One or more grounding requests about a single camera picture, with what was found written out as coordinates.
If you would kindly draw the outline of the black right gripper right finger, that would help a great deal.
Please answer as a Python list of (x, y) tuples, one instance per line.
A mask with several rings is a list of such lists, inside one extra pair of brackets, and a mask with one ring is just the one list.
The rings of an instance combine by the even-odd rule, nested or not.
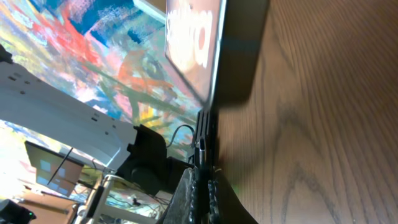
[(215, 170), (211, 181), (210, 220), (219, 224), (257, 224), (243, 207), (221, 169)]

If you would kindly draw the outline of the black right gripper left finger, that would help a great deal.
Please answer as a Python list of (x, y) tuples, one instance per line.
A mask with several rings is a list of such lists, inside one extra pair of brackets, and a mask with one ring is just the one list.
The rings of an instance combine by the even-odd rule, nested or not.
[(166, 211), (158, 219), (157, 224), (189, 224), (193, 223), (191, 212), (194, 170), (187, 168), (173, 194)]

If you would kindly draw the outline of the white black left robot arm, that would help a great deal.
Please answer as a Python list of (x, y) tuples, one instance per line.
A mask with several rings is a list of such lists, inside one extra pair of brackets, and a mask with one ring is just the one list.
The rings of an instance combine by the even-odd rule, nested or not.
[(52, 87), (1, 49), (1, 119), (90, 155), (145, 193), (174, 193), (191, 164), (167, 155), (165, 139), (116, 120)]

